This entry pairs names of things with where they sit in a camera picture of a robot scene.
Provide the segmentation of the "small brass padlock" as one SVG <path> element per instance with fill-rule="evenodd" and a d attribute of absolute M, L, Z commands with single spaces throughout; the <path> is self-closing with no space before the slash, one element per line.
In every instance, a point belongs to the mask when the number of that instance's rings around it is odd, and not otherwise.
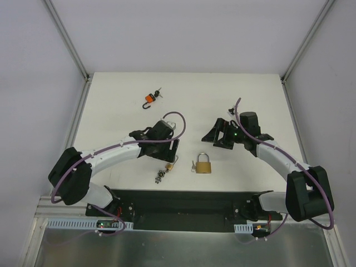
<path fill-rule="evenodd" d="M 173 162 L 169 162 L 166 164 L 165 166 L 166 172 L 170 172 L 174 168 L 174 165 L 176 164 L 178 159 L 179 157 L 176 155 Z"/>

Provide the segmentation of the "key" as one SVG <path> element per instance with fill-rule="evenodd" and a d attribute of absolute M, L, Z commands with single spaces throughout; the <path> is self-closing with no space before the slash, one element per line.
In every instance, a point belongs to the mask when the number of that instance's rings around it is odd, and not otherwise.
<path fill-rule="evenodd" d="M 196 165 L 195 165 L 194 160 L 192 160 L 191 172 L 196 172 Z"/>

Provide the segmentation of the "large brass padlock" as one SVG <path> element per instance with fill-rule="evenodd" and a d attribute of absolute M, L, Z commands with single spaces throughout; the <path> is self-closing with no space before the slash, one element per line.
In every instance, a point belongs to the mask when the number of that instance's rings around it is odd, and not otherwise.
<path fill-rule="evenodd" d="M 196 166 L 197 174 L 211 174 L 212 173 L 210 157 L 205 152 L 201 152 L 198 154 L 195 166 Z"/>

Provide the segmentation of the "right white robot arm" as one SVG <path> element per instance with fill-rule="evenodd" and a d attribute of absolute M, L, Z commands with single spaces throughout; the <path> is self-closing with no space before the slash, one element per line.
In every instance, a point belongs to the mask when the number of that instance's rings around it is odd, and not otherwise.
<path fill-rule="evenodd" d="M 287 213 L 295 221 L 333 213 L 334 201 L 326 170 L 321 166 L 299 163 L 270 135 L 261 133 L 255 112 L 241 113 L 238 122 L 218 118 L 201 140 L 229 150 L 235 144 L 242 144 L 245 150 L 267 163 L 286 181 L 285 193 L 264 191 L 252 196 L 251 203 L 245 207 L 250 220 L 261 220 L 271 211 Z"/>

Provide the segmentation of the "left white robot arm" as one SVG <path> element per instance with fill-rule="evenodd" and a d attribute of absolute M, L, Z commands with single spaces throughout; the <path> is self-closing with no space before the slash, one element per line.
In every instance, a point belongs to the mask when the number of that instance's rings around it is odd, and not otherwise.
<path fill-rule="evenodd" d="M 48 175 L 48 180 L 66 205 L 80 201 L 97 206 L 104 216 L 112 216 L 118 198 L 107 186 L 91 182 L 97 173 L 118 163 L 143 156 L 173 162 L 179 140 L 172 140 L 176 124 L 160 120 L 153 127 L 129 133 L 117 145 L 77 151 L 66 149 Z"/>

